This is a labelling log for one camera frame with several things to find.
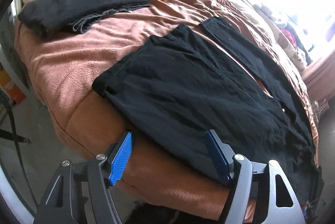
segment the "blue rubber tip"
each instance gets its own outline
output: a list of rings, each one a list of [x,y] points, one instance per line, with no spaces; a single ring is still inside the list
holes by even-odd
[[[132,150],[133,140],[132,134],[129,132],[112,162],[111,174],[109,176],[109,181],[112,186],[115,185],[118,180],[121,180]]]

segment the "metal screw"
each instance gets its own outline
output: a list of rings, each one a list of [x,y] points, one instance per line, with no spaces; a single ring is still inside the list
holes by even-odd
[[[279,166],[279,163],[276,160],[270,160],[269,164],[273,167],[278,167]]]
[[[68,165],[70,165],[70,161],[69,160],[64,160],[62,162],[62,166],[68,166]]]
[[[243,161],[243,160],[244,160],[244,156],[241,155],[241,154],[236,154],[234,157],[235,157],[235,159],[238,160],[238,161]]]
[[[98,154],[95,158],[96,158],[97,160],[101,161],[101,160],[105,159],[106,156],[105,156],[105,154],[100,153],[100,154]]]

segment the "bed sheet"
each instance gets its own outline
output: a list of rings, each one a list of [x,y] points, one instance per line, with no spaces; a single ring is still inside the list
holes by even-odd
[[[269,27],[245,1],[154,0],[150,4],[150,8],[107,16],[83,35],[59,32],[50,41],[43,41],[16,23],[15,48],[38,97],[49,109],[60,140],[86,158],[117,142],[133,126],[91,90],[93,80],[136,51],[150,35],[166,35],[185,23],[204,36],[198,24],[219,16],[263,49],[284,71],[305,107],[317,147],[318,134],[313,128],[306,87]],[[228,195],[225,187],[177,161],[141,134],[135,136],[133,153],[117,185],[151,204],[210,219],[218,219]],[[253,208],[251,202],[246,218],[252,217]]]

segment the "pink curtain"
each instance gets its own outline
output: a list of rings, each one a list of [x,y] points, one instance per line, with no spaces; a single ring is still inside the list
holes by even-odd
[[[335,39],[324,55],[301,72],[311,100],[329,100],[335,95]]]

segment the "floor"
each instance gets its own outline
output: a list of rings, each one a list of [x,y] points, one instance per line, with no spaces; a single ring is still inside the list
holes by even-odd
[[[319,200],[317,212],[322,215],[335,198],[335,101],[330,103],[332,108],[321,118],[319,123],[319,162],[323,169],[324,189]],[[39,201],[58,165],[68,159],[74,163],[83,159],[76,152],[63,145],[56,137],[47,108],[34,96],[25,99],[13,109],[17,133],[31,139],[30,144],[21,144],[24,165],[34,194]],[[0,128],[11,131],[8,116]],[[20,165],[17,159],[14,143],[0,139],[0,157],[11,176],[16,188],[36,211],[29,195]],[[84,196],[89,197],[87,189]],[[115,187],[112,189],[118,212],[123,222],[139,201],[121,193]],[[86,203],[89,224],[94,224],[90,203]]]
[[[84,159],[58,140],[47,108],[34,96],[15,106],[13,112],[17,134],[31,140],[30,144],[20,144],[20,148],[27,176],[39,202],[55,170],[64,159],[73,163],[82,162]],[[4,118],[0,128],[11,132],[8,116]],[[23,199],[36,211],[19,165],[13,141],[0,138],[0,158]],[[115,187],[111,189],[111,192],[124,223],[140,201],[121,193]],[[85,185],[83,186],[83,196],[89,198],[88,188]],[[88,223],[94,224],[90,202],[86,202],[85,209]]]

